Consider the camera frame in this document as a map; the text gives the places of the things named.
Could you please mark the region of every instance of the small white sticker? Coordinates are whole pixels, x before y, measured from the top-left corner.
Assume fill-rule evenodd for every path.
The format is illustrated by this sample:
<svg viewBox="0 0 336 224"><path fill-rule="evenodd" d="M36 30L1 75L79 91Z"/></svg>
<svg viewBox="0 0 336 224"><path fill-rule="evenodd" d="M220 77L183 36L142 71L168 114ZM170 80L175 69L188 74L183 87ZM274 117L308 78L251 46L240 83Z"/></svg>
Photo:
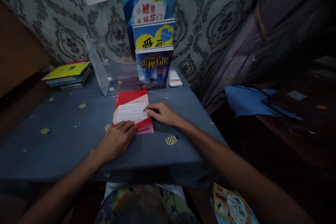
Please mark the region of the small white sticker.
<svg viewBox="0 0 336 224"><path fill-rule="evenodd" d="M290 91L287 95L294 98L295 100L302 100L302 99L308 97L308 96L303 95L303 94L301 94L301 93L299 93L298 91L295 91L295 90Z"/></svg>

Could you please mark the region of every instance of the damask wallpaper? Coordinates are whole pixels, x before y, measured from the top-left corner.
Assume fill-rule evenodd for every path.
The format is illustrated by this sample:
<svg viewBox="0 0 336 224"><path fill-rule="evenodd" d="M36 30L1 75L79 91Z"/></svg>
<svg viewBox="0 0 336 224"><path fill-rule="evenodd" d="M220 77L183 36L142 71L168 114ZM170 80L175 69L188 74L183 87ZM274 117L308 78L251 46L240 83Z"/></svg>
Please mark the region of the damask wallpaper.
<svg viewBox="0 0 336 224"><path fill-rule="evenodd" d="M88 59L86 30L102 60L132 60L121 0L1 0L58 64ZM178 0L174 61L195 94L256 0Z"/></svg>

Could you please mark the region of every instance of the purple curtain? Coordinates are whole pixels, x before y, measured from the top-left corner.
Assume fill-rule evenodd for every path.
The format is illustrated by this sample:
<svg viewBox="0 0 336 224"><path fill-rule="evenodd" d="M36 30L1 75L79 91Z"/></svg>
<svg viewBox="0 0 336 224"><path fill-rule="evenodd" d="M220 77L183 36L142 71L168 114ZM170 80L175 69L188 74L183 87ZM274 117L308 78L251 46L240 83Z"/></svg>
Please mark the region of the purple curtain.
<svg viewBox="0 0 336 224"><path fill-rule="evenodd" d="M305 0L258 0L259 15L265 27L267 40L261 35L261 27L257 21L256 9L248 16L242 28L227 49L222 53L221 61L213 72L202 83L200 100L203 105L229 85L241 84L251 68L256 54L262 46L272 40L272 32L281 28L282 24L300 11ZM207 112L211 114L222 102L208 106Z"/></svg>

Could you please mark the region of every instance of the finger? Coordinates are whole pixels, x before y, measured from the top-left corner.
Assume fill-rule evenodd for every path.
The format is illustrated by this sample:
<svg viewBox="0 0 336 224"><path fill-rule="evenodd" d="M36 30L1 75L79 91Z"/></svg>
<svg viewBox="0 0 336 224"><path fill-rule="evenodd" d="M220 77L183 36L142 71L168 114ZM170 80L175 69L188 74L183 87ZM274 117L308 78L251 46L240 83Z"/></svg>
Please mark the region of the finger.
<svg viewBox="0 0 336 224"><path fill-rule="evenodd" d="M127 123L125 123L125 124L121 127L121 130L122 130L123 132L126 132L126 131L128 131L128 129L131 128L133 125L134 125L134 122L133 122L133 121L128 121Z"/></svg>
<svg viewBox="0 0 336 224"><path fill-rule="evenodd" d="M129 136L130 138L132 136L135 135L136 131L137 131L137 128L138 126L136 124L134 124L132 127L129 128L129 130L126 132L127 136Z"/></svg>
<svg viewBox="0 0 336 224"><path fill-rule="evenodd" d="M155 113L155 112L154 112L153 110L151 110L151 109L145 109L145 112L146 112L149 116L151 116L151 117L153 117L153 118L155 118L156 120L159 120L159 121L160 121L160 119L161 119L161 117L162 117L161 114Z"/></svg>
<svg viewBox="0 0 336 224"><path fill-rule="evenodd" d="M128 121L121 121L120 123L116 124L115 127L116 128L121 128L122 126L124 126Z"/></svg>
<svg viewBox="0 0 336 224"><path fill-rule="evenodd" d="M147 107L145 107L144 111L145 111L146 109L149 109L149 108L150 108L150 109L160 109L161 106L162 106L161 103L151 103L151 104L149 104Z"/></svg>

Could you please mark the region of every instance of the stack of books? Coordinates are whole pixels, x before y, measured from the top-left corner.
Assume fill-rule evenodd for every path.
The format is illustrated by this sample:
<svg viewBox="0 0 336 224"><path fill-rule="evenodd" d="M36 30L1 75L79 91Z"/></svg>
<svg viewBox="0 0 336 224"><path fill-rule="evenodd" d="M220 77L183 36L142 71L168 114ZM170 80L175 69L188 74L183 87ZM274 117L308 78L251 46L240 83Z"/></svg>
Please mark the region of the stack of books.
<svg viewBox="0 0 336 224"><path fill-rule="evenodd" d="M59 87L61 90L81 88L90 75L90 62L80 62L57 67L44 76L46 84L51 87Z"/></svg>
<svg viewBox="0 0 336 224"><path fill-rule="evenodd" d="M175 27L175 19L133 25L140 89L166 87Z"/></svg>

